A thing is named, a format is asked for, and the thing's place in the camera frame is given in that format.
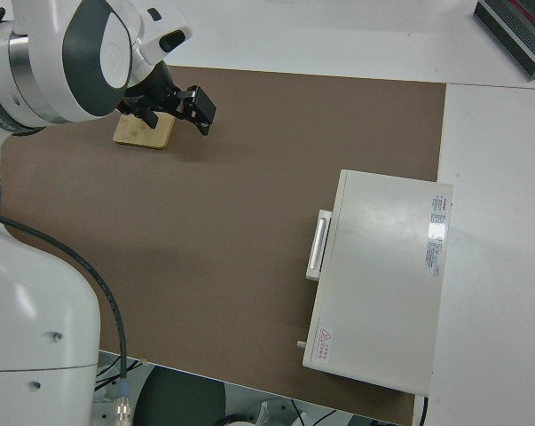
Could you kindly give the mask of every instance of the white box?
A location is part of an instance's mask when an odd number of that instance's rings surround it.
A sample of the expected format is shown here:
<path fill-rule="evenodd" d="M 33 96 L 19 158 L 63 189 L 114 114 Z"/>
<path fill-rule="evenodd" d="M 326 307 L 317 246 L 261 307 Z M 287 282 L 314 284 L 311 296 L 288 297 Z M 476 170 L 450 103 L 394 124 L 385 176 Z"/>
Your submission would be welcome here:
<path fill-rule="evenodd" d="M 452 187 L 343 170 L 303 364 L 428 396 Z"/>

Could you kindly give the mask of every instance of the white label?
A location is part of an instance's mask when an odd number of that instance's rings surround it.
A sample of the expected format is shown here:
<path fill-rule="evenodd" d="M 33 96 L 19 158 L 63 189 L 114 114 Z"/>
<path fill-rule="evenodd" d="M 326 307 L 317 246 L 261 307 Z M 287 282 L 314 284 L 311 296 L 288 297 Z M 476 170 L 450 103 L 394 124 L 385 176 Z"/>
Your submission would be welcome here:
<path fill-rule="evenodd" d="M 261 410 L 259 410 L 259 415 L 257 416 L 256 426 L 267 426 L 269 423 L 269 409 L 267 408 L 267 403 L 263 402 L 261 404 Z"/>
<path fill-rule="evenodd" d="M 446 214 L 450 201 L 442 194 L 431 202 L 427 255 L 425 261 L 429 272 L 438 277 L 443 270 L 443 248 L 446 239 Z"/>
<path fill-rule="evenodd" d="M 314 360 L 318 362 L 328 362 L 330 350 L 332 349 L 332 336 L 334 330 L 328 327 L 320 327 L 317 334 L 317 344 L 315 346 Z"/>

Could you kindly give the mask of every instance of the drawer handle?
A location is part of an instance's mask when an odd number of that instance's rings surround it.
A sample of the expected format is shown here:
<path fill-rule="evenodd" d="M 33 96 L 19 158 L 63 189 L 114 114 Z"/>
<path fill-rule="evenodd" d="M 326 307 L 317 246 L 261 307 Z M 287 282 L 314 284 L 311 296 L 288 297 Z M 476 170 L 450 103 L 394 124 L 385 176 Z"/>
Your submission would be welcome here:
<path fill-rule="evenodd" d="M 312 240 L 311 256 L 309 257 L 309 264 L 306 270 L 306 278 L 308 280 L 318 281 L 320 278 L 322 257 L 325 246 L 327 245 L 328 228 L 330 227 L 331 218 L 331 211 L 321 210 L 319 212 L 317 228 L 314 232 L 314 239 Z"/>

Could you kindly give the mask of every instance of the white table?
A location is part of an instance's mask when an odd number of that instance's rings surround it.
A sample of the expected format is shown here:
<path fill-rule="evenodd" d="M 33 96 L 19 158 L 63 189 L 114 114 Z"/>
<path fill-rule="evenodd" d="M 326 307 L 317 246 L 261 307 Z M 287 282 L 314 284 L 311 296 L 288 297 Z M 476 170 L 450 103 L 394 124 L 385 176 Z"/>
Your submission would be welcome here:
<path fill-rule="evenodd" d="M 171 64 L 449 83 L 438 180 L 455 202 L 427 424 L 535 424 L 535 82 L 476 2 L 177 2 L 194 36 Z"/>

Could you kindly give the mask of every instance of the cable connector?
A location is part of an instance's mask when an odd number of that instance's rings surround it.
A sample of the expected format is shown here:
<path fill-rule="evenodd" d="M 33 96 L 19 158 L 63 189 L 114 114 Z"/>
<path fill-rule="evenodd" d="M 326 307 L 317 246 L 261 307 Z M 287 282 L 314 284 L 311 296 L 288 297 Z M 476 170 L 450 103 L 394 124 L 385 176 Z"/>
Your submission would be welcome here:
<path fill-rule="evenodd" d="M 114 402 L 114 426 L 131 426 L 131 405 L 129 404 L 129 382 L 127 379 L 117 381 L 119 391 Z"/>
<path fill-rule="evenodd" d="M 114 426 L 131 426 L 131 406 L 129 398 L 119 397 L 114 402 Z"/>

